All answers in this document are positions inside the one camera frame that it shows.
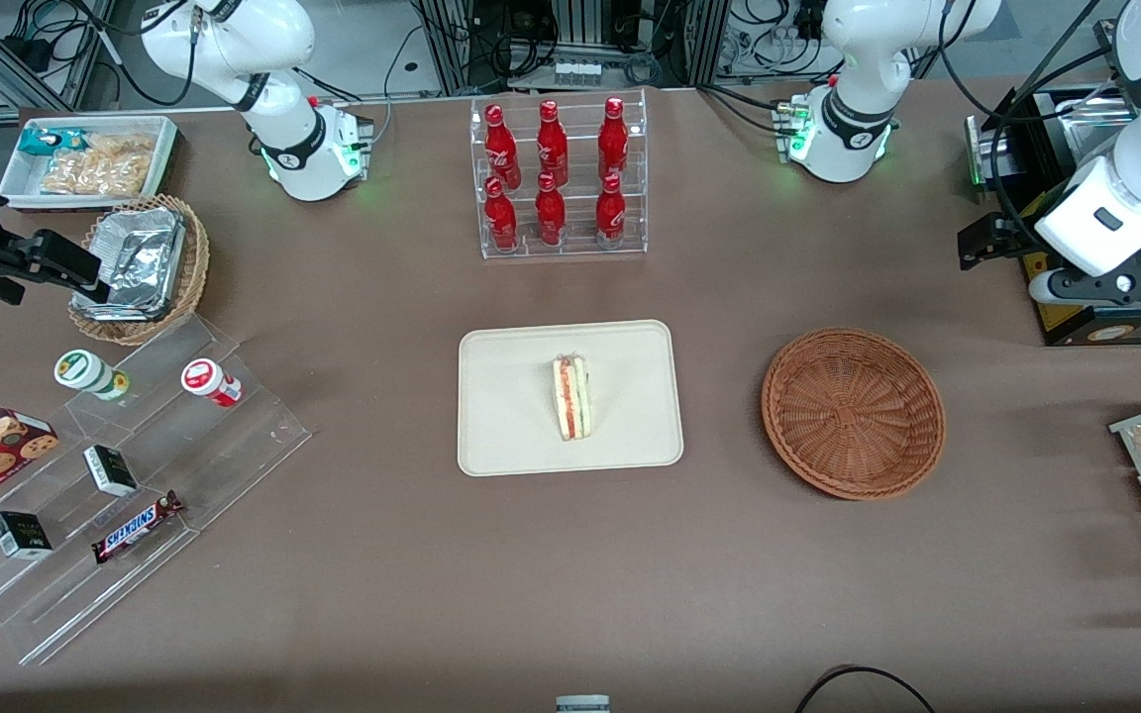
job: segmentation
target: bottle cap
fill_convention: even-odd
[[[484,118],[487,119],[489,127],[499,127],[504,123],[504,112],[499,104],[488,104],[487,108],[484,108]]]
[[[222,368],[213,359],[193,359],[183,368],[180,383],[185,391],[209,396],[222,380]]]
[[[90,388],[104,379],[108,365],[86,349],[64,353],[56,362],[56,380],[68,388]]]

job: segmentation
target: white tray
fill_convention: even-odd
[[[170,151],[178,133],[176,123],[165,116],[51,116],[47,119],[29,119],[22,128],[24,131],[34,127],[81,128],[94,133],[145,133],[154,136],[157,141],[153,148],[153,162],[148,163],[148,176],[144,180],[144,189],[137,198],[151,198],[161,188],[161,180],[170,162]],[[0,181],[0,195],[8,200],[8,206],[17,211],[73,211],[73,209],[122,206],[135,198],[118,198],[112,195],[57,195],[43,193],[41,180],[50,171],[50,156],[31,156],[23,151],[13,151],[8,159],[8,168]]]
[[[552,359],[589,362],[594,430],[563,441]],[[461,339],[456,461],[475,477],[644,469],[680,460],[672,333],[663,322],[479,330]]]

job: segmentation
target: snickers bar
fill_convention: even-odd
[[[178,496],[172,491],[168,492],[164,497],[159,499],[151,507],[147,507],[146,510],[141,511],[141,513],[131,518],[130,522],[122,525],[121,528],[116,528],[107,537],[104,537],[103,541],[92,544],[91,550],[95,551],[95,562],[100,565],[108,562],[108,559],[112,559],[119,551],[131,546],[148,534],[152,528],[167,521],[169,516],[183,509],[183,502],[178,501]]]

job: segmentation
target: metal frame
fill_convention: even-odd
[[[422,14],[424,37],[430,44],[430,57],[434,68],[439,74],[444,94],[456,95],[469,86],[470,39],[466,37],[448,37],[448,29],[471,29],[472,3],[467,0],[412,0]]]
[[[685,19],[685,58],[691,87],[711,84],[715,80],[730,3],[731,0],[702,0],[689,5]]]

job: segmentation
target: aluminum foil container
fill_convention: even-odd
[[[96,321],[156,321],[170,311],[187,222],[170,208],[110,213],[96,226],[90,252],[108,301],[73,294],[74,311]]]

